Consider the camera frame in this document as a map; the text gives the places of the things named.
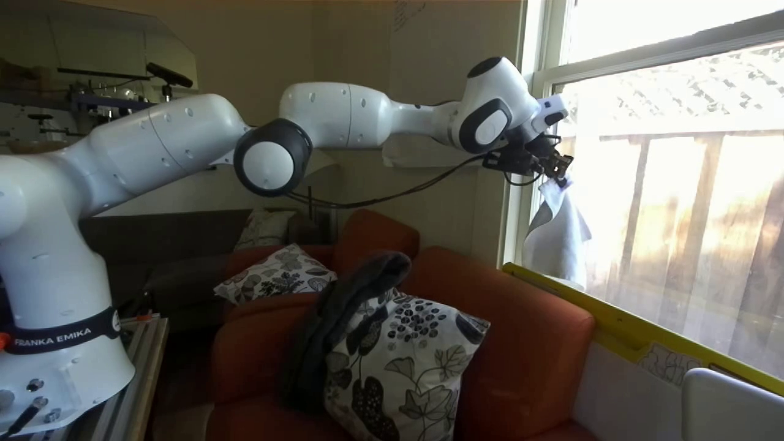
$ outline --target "white pillow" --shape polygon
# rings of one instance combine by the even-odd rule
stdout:
[[[487,320],[386,291],[368,300],[325,355],[325,412],[353,439],[452,439],[462,369]]]
[[[327,268],[292,242],[221,281],[214,291],[231,305],[243,305],[264,297],[320,291],[332,280],[336,275]]]
[[[264,210],[264,208],[253,208],[248,213],[248,224],[239,234],[239,241],[236,242],[236,249],[248,249],[248,248],[280,248],[285,246],[285,236],[288,227],[288,218],[297,210]]]

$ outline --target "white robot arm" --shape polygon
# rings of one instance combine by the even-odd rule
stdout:
[[[470,72],[462,99],[444,105],[299,83],[264,127],[248,127],[225,99],[194,96],[101,126],[60,153],[0,155],[0,278],[11,309],[10,346],[0,347],[0,439],[71,425],[133,377],[106,264],[79,218],[225,153],[250,192],[276,196],[297,186],[313,148],[380,148],[412,133],[470,155],[517,136],[523,149],[563,115],[559,99],[535,101],[508,60],[490,60]]]

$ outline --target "armrest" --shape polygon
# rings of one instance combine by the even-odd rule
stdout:
[[[214,341],[214,403],[272,392],[287,346],[313,305],[316,294],[280,297],[228,320]]]

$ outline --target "floral pillow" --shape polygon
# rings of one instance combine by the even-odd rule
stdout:
[[[267,260],[221,281],[214,291],[231,305],[243,305],[264,297],[320,291],[332,280],[336,275],[327,268],[292,242],[272,253]]]
[[[452,439],[461,377],[487,320],[428,300],[368,300],[325,355],[325,412],[353,439]]]

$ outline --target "black cable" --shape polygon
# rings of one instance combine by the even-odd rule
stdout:
[[[384,200],[392,200],[392,198],[402,198],[402,196],[410,196],[410,193],[418,193],[424,188],[430,188],[433,185],[444,181],[446,176],[456,175],[457,170],[472,164],[472,162],[479,162],[484,159],[487,155],[497,153],[501,148],[494,148],[490,153],[483,153],[483,155],[476,155],[476,156],[467,156],[457,164],[452,164],[451,170],[412,186],[412,188],[403,188],[403,192],[396,192],[396,193],[386,193],[386,196],[378,196],[378,198],[363,198],[363,200],[351,200],[351,204],[339,204],[339,200],[325,200],[325,198],[313,198],[313,196],[307,196],[307,193],[288,193],[292,200],[299,200],[299,204],[312,204],[312,207],[324,207],[324,208],[363,208],[363,207],[374,207],[374,204],[384,204]]]

